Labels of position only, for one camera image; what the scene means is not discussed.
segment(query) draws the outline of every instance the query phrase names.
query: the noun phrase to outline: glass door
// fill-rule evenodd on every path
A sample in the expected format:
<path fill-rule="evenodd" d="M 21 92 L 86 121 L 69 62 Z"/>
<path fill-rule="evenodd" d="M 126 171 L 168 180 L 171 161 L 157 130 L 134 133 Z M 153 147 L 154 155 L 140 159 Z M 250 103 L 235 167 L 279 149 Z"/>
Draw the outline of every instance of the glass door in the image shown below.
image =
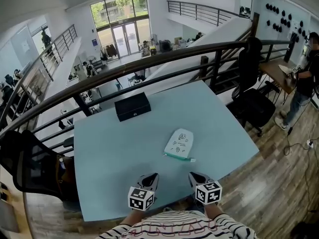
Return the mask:
<path fill-rule="evenodd" d="M 118 50 L 121 57 L 125 57 L 129 55 L 129 49 L 127 46 L 127 41 L 124 36 L 124 30 L 122 26 L 114 27 L 113 28 L 114 37 L 116 44 L 118 46 Z"/>
<path fill-rule="evenodd" d="M 139 52 L 138 40 L 136 37 L 135 23 L 125 25 L 126 38 L 130 49 L 130 54 Z"/>

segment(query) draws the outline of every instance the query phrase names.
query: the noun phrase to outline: wooden floor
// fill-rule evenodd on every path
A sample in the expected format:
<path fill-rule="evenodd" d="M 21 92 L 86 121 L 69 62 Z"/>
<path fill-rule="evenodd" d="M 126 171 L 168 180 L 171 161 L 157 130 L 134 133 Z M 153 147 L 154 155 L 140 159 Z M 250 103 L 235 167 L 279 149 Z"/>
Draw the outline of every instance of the wooden floor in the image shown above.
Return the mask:
<path fill-rule="evenodd" d="M 284 105 L 286 111 L 292 95 Z M 277 104 L 281 104 L 282 99 L 283 95 Z M 309 104 L 288 136 L 290 145 L 305 146 L 308 138 L 319 137 L 318 121 L 319 112 Z M 288 238 L 295 224 L 318 218 L 318 214 L 309 211 L 318 209 L 319 157 L 313 149 L 308 152 L 301 145 L 293 146 L 285 156 L 287 132 L 279 129 L 273 119 L 264 126 L 262 137 L 258 137 L 249 124 L 245 129 L 260 152 L 220 180 L 223 186 L 220 206 L 234 219 L 254 229 L 261 239 Z M 93 239 L 116 224 L 84 222 L 81 213 L 64 210 L 62 203 L 50 196 L 27 194 L 27 203 L 36 239 Z"/>

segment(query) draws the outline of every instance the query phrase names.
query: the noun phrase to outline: desk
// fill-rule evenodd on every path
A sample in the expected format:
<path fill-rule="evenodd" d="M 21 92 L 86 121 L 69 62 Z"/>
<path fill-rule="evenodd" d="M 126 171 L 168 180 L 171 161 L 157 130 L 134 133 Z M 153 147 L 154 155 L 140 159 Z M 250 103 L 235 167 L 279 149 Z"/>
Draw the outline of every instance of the desk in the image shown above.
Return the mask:
<path fill-rule="evenodd" d="M 293 62 L 289 61 L 286 63 L 283 59 L 279 58 L 270 60 L 267 63 L 261 63 L 259 68 L 264 73 L 268 74 L 276 83 L 278 83 L 286 93 L 290 94 L 295 88 L 295 83 L 287 81 L 288 76 L 279 68 L 278 65 L 287 66 L 289 68 L 296 67 Z"/>
<path fill-rule="evenodd" d="M 216 180 L 258 152 L 249 135 L 202 81 L 148 96 L 152 111 L 119 122 L 109 109 L 75 123 L 76 182 L 85 221 L 124 217 L 127 195 L 143 174 L 157 172 L 153 208 L 192 194 L 190 171 Z M 178 128 L 194 134 L 191 163 L 163 150 Z"/>

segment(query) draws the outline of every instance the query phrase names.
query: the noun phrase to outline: chair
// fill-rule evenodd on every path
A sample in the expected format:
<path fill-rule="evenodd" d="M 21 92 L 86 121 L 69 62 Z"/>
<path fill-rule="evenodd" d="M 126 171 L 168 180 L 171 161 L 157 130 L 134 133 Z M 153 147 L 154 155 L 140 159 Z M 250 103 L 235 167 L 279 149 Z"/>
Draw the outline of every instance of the chair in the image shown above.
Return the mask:
<path fill-rule="evenodd" d="M 261 126 L 264 126 L 275 112 L 275 105 L 256 89 L 250 89 L 257 82 L 258 66 L 262 44 L 256 37 L 249 37 L 247 47 L 239 53 L 239 85 L 232 93 L 235 116 L 243 120 L 243 126 L 248 121 L 258 130 L 261 136 Z"/>
<path fill-rule="evenodd" d="M 74 158 L 49 149 L 29 130 L 21 134 L 9 131 L 4 137 L 10 138 L 13 132 L 19 139 L 20 152 L 14 152 L 15 158 L 7 167 L 11 170 L 15 187 L 22 192 L 55 196 L 63 201 L 63 204 L 78 203 Z M 9 148 L 5 142 L 1 145 L 1 151 L 3 147 Z M 60 158 L 63 159 L 65 169 L 61 167 Z"/>

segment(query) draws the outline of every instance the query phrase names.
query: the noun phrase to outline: mesh chair back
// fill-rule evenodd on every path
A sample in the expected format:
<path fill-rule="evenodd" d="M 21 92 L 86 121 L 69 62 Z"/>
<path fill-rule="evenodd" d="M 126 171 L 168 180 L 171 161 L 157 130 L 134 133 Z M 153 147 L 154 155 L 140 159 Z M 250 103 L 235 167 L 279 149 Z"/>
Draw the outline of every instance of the mesh chair back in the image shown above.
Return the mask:
<path fill-rule="evenodd" d="M 46 194 L 60 198 L 56 179 L 58 154 L 46 147 L 28 130 L 22 134 L 24 147 L 19 154 L 13 182 L 22 192 Z"/>
<path fill-rule="evenodd" d="M 8 131 L 1 141 L 0 164 L 11 175 L 13 175 L 13 167 L 22 150 L 22 143 L 22 136 L 16 131 Z"/>

